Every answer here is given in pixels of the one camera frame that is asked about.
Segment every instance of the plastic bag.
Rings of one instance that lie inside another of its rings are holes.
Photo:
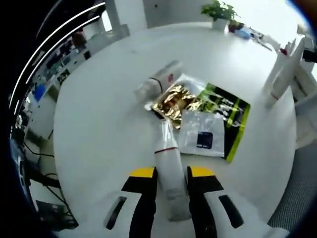
[[[178,147],[185,154],[224,157],[223,116],[184,110]]]

